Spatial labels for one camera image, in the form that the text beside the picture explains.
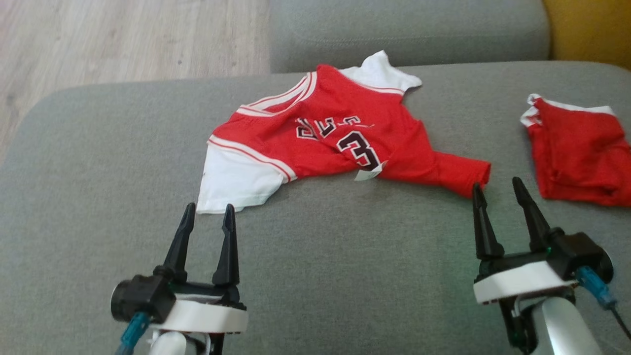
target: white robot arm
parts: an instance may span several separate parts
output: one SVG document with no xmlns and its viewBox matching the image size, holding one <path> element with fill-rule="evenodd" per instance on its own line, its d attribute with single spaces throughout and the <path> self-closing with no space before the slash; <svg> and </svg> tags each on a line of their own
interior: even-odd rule
<svg viewBox="0 0 631 355">
<path fill-rule="evenodd" d="M 235 211 L 228 205 L 223 219 L 225 233 L 213 284 L 187 281 L 184 269 L 188 240 L 193 229 L 195 204 L 186 207 L 163 265 L 153 275 L 136 275 L 121 282 L 112 294 L 114 319 L 129 322 L 117 354 L 132 354 L 142 334 L 152 329 L 150 355 L 194 353 L 221 355 L 225 334 L 247 328 L 247 308 L 239 300 L 239 256 Z"/>
<path fill-rule="evenodd" d="M 513 187 L 526 216 L 530 252 L 511 255 L 504 255 L 495 239 L 482 190 L 476 185 L 473 191 L 477 302 L 500 306 L 509 342 L 524 354 L 602 354 L 574 306 L 574 288 L 590 290 L 618 320 L 616 301 L 604 284 L 613 278 L 609 256 L 584 233 L 568 236 L 550 228 L 521 179 L 514 177 Z"/>
</svg>

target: white sleeve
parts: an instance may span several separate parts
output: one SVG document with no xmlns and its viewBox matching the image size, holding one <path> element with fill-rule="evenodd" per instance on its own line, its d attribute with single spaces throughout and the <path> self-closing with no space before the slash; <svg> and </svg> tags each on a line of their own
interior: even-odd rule
<svg viewBox="0 0 631 355">
<path fill-rule="evenodd" d="M 409 88 L 419 87 L 421 79 L 403 73 L 390 65 L 388 55 L 379 51 L 364 59 L 361 67 L 340 69 L 340 73 L 354 82 L 380 92 L 404 94 Z"/>
<path fill-rule="evenodd" d="M 286 181 L 269 163 L 209 141 L 197 213 L 222 214 L 229 203 L 237 212 L 262 205 Z"/>
</svg>

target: gray couch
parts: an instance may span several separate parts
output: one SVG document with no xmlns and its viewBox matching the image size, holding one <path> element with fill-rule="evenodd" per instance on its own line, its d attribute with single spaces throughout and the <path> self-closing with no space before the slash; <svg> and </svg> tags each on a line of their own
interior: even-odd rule
<svg viewBox="0 0 631 355">
<path fill-rule="evenodd" d="M 423 80 L 405 104 L 432 145 L 493 164 L 486 196 L 507 252 L 528 248 L 510 183 L 520 176 L 551 224 L 584 231 L 608 250 L 611 288 L 631 319 L 631 210 L 542 200 L 519 123 L 537 92 L 610 105 L 629 132 L 631 73 L 551 61 L 402 70 Z M 0 352 L 113 353 L 124 324 L 109 314 L 111 291 L 162 262 L 186 203 L 196 200 L 209 134 L 239 104 L 301 76 L 99 85 L 39 102 L 0 167 Z M 473 295 L 471 201 L 353 175 L 292 182 L 237 214 L 250 324 L 228 336 L 225 354 L 510 353 L 499 308 Z M 210 281 L 220 224 L 218 215 L 197 217 L 191 280 Z M 611 315 L 583 290 L 577 297 L 604 352 L 630 352 Z"/>
<path fill-rule="evenodd" d="M 271 0 L 273 73 L 358 65 L 386 50 L 394 66 L 546 60 L 541 0 Z"/>
</svg>

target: basketball jersey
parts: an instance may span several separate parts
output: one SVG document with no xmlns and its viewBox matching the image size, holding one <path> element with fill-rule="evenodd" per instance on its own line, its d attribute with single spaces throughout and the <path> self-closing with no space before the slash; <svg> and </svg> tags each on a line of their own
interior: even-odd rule
<svg viewBox="0 0 631 355">
<path fill-rule="evenodd" d="M 488 162 L 434 152 L 421 121 L 402 103 L 421 80 L 380 51 L 361 67 L 318 66 L 289 91 L 242 105 L 208 140 L 198 213 L 263 204 L 282 184 L 361 169 L 439 185 L 471 197 Z"/>
</svg>

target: red fabric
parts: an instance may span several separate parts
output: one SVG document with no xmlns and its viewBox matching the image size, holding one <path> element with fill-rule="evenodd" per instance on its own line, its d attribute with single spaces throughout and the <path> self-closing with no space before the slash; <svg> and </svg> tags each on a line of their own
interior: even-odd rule
<svg viewBox="0 0 631 355">
<path fill-rule="evenodd" d="M 542 98 L 528 127 L 544 198 L 631 207 L 631 148 L 611 114 L 571 111 Z"/>
<path fill-rule="evenodd" d="M 379 178 L 443 186 L 468 198 L 475 183 L 488 182 L 490 163 L 432 150 L 402 92 L 371 90 L 326 65 L 308 80 L 315 80 L 312 93 L 292 92 L 288 102 L 266 108 L 266 117 L 239 109 L 213 134 L 281 160 L 298 178 L 383 164 Z"/>
</svg>

